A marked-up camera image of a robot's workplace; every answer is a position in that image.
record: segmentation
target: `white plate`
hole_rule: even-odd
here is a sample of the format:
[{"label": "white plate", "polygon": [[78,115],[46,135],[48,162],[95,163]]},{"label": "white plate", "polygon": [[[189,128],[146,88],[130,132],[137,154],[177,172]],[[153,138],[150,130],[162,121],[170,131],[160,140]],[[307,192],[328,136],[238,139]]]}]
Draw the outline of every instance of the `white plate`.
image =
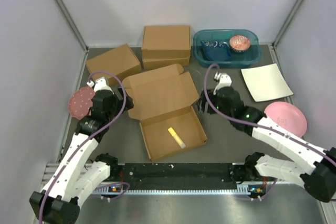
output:
[{"label": "white plate", "polygon": [[246,86],[256,102],[270,101],[293,95],[276,63],[242,69]]}]

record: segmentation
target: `metal floor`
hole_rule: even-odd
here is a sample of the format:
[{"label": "metal floor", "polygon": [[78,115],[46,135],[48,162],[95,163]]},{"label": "metal floor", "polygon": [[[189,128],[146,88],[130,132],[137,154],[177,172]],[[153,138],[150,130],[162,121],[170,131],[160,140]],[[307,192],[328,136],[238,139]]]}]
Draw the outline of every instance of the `metal floor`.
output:
[{"label": "metal floor", "polygon": [[123,196],[87,199],[78,224],[323,224],[321,205],[297,186],[278,185],[262,202],[240,196]]},{"label": "metal floor", "polygon": [[[263,66],[273,63],[267,45],[263,45],[263,57],[256,66]],[[102,54],[109,48],[95,48],[89,50],[88,59]],[[141,59],[141,49],[133,48],[135,54]],[[201,93],[206,68],[201,67],[198,62],[191,58],[191,64],[185,67],[194,80],[195,86]],[[232,86],[240,93],[241,99],[246,105],[255,106],[264,110],[267,105],[274,102],[254,102],[246,88],[240,69],[225,69],[231,76]],[[81,87],[86,85],[89,72],[84,70]],[[208,87],[216,84],[209,78]],[[160,160],[160,163],[231,163],[244,162],[245,157],[253,152],[263,152],[276,158],[285,158],[282,154],[267,144],[255,140],[248,135],[235,130],[230,123],[219,115],[201,114],[199,119],[208,137],[206,145],[181,153],[169,158]],[[72,119],[68,132],[68,139],[65,144],[64,153],[70,145],[70,141],[78,120]],[[150,163],[144,141],[141,135],[139,122],[130,119],[127,113],[110,127],[97,149],[92,153],[94,159],[101,153],[109,153],[118,158],[120,163]]]},{"label": "metal floor", "polygon": [[[262,60],[255,66],[272,63],[268,46],[262,46]],[[90,49],[92,58],[108,49]],[[133,49],[141,58],[140,48]],[[206,69],[192,59],[185,68],[192,75],[197,90],[202,89]],[[250,96],[239,69],[225,70],[232,78],[233,87],[248,105],[263,110],[270,102],[256,103]],[[81,87],[89,73],[85,69]],[[208,142],[200,148],[161,160],[162,163],[200,162],[243,162],[248,154],[255,151],[284,158],[266,144],[236,131],[218,115],[200,115],[200,121]],[[77,124],[72,119],[64,153],[67,150]],[[123,114],[110,127],[102,142],[92,153],[116,156],[120,163],[150,163],[144,147],[139,123]],[[106,200],[89,198],[83,205],[78,224],[204,224],[204,223],[258,223],[258,224],[322,224],[326,219],[321,204],[295,185],[276,185],[262,202],[244,201],[238,196],[123,196],[108,203]]]}]

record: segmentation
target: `closed cardboard box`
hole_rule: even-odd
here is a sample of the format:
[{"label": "closed cardboard box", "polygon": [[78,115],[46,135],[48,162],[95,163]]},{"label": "closed cardboard box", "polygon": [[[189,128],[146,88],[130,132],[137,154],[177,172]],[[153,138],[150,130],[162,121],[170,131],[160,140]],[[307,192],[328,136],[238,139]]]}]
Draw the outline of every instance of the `closed cardboard box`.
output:
[{"label": "closed cardboard box", "polygon": [[143,59],[190,58],[190,26],[146,26],[141,49]]},{"label": "closed cardboard box", "polygon": [[181,59],[143,59],[143,68],[145,70],[166,67],[172,64],[180,64],[182,67],[189,65],[190,58]]},{"label": "closed cardboard box", "polygon": [[[198,93],[189,72],[175,64],[124,79],[134,108],[129,117],[140,127],[151,161],[185,152],[206,143],[206,135],[192,107]],[[182,149],[171,136],[172,127],[185,143]]]},{"label": "closed cardboard box", "polygon": [[[87,60],[86,66],[90,73],[103,70],[116,75],[120,80],[141,72],[140,62],[127,44]],[[101,77],[105,77],[109,85],[117,84],[117,81],[108,74],[93,75],[94,80]]]}]

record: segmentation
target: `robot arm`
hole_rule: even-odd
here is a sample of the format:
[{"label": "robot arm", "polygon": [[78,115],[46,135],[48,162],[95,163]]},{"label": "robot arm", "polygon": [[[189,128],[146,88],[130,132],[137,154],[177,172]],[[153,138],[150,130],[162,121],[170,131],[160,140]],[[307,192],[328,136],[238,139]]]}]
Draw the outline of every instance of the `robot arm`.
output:
[{"label": "robot arm", "polygon": [[[254,179],[258,176],[265,176],[283,179],[303,187],[314,198],[329,202],[336,192],[336,168],[312,149],[325,153],[326,156],[336,161],[336,148],[327,151],[314,146],[286,131],[257,108],[244,105],[239,93],[231,87],[232,81],[227,74],[216,73],[214,80],[218,82],[214,89],[202,91],[197,102],[199,112],[216,113],[210,106],[205,110],[207,101],[204,92],[207,92],[212,104],[226,116],[260,126],[230,121],[234,128],[269,144],[293,161],[284,161],[263,153],[254,153],[249,155],[245,162],[246,173],[249,177]],[[282,135],[261,126],[275,129]]]},{"label": "robot arm", "polygon": [[[42,199],[46,191],[50,189],[56,174],[61,172],[56,183],[51,187],[44,206],[43,221],[48,223],[75,223],[81,206],[96,187],[107,178],[114,178],[118,174],[117,159],[108,154],[101,154],[96,158],[92,167],[78,179],[87,159],[98,146],[108,128],[87,142],[86,140],[115,117],[123,102],[108,86],[104,77],[96,80],[95,83],[88,82],[88,86],[92,87],[95,92],[90,115],[78,122],[69,149],[53,178],[41,192],[33,192],[29,199],[38,218]],[[127,97],[125,109],[132,107],[132,100]],[[76,153],[75,150],[79,146],[81,146],[80,150]]]}]

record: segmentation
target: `blue plastic container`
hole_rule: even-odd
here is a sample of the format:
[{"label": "blue plastic container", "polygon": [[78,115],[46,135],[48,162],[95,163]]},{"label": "blue plastic container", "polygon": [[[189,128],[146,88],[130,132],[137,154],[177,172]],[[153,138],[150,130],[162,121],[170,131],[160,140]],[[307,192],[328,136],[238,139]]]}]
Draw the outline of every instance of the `blue plastic container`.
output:
[{"label": "blue plastic container", "polygon": [[[243,35],[247,37],[251,46],[244,52],[238,53],[233,50],[230,51],[232,58],[226,61],[210,61],[205,57],[201,41],[224,41],[229,43],[230,39],[235,35]],[[262,56],[261,48],[259,46],[258,37],[248,30],[201,30],[197,32],[193,39],[193,54],[199,64],[207,68],[212,63],[219,64],[221,68],[248,68],[250,65],[257,63]]]}]

